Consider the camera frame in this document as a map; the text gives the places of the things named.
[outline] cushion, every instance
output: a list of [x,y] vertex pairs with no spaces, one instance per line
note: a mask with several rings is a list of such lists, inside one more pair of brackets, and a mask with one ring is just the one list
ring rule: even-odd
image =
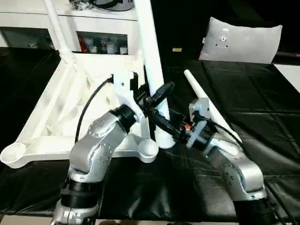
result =
[[210,18],[200,60],[271,63],[279,46],[282,26],[250,28]]

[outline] white pole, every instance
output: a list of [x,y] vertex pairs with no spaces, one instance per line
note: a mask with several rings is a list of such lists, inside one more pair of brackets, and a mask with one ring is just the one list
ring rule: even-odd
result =
[[[134,4],[139,23],[150,94],[154,95],[156,90],[164,84],[164,77],[160,63],[151,2],[150,0],[134,0]],[[166,119],[170,119],[167,100],[163,101],[157,109]],[[163,149],[170,148],[175,144],[172,136],[158,127],[155,130],[155,139],[159,147]]]
[[58,39],[58,44],[59,44],[58,50],[60,52],[60,57],[67,64],[72,64],[74,63],[75,59],[73,57],[73,53],[71,52],[67,44],[66,37],[64,36],[64,33],[62,31],[62,27],[60,25],[59,18],[56,13],[55,7],[52,3],[52,0],[44,0],[44,2],[55,36]]
[[[219,125],[223,126],[224,128],[226,128],[227,130],[229,130],[230,132],[232,132],[232,134],[239,139],[240,141],[241,138],[240,136],[234,132],[230,126],[228,125],[228,123],[226,122],[226,120],[224,119],[224,117],[221,115],[221,113],[219,112],[219,110],[215,107],[215,105],[213,104],[213,102],[210,100],[210,98],[208,97],[208,95],[205,93],[205,91],[203,90],[203,88],[201,87],[201,85],[197,82],[197,80],[194,78],[194,76],[192,75],[192,73],[187,69],[184,71],[184,75],[186,76],[188,82],[190,83],[190,85],[192,86],[195,94],[197,95],[198,98],[208,98],[210,101],[210,116],[211,116],[211,120],[213,120],[214,122],[218,123]],[[233,140],[233,138],[231,136],[229,136],[225,131],[221,130],[221,129],[217,129],[219,133],[221,133],[223,136]]]

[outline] plastic bag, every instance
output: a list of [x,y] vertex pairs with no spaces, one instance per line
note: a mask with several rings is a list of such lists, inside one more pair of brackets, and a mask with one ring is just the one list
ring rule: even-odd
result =
[[93,8],[91,0],[69,0],[75,10],[90,10]]

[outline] orange light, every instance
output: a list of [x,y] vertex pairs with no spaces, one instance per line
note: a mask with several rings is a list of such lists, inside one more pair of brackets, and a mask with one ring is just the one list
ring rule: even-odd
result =
[[191,130],[191,126],[188,124],[186,124],[184,127],[186,128],[186,130]]

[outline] red object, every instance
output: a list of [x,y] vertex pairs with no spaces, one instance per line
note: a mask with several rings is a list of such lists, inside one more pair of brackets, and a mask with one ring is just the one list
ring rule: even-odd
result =
[[80,48],[81,48],[81,51],[83,53],[87,53],[88,52],[88,48],[87,46],[85,45],[85,42],[84,42],[84,39],[78,35],[78,40],[79,40],[79,44],[80,44]]
[[191,130],[191,126],[188,125],[188,124],[186,124],[184,127],[185,127],[186,130]]

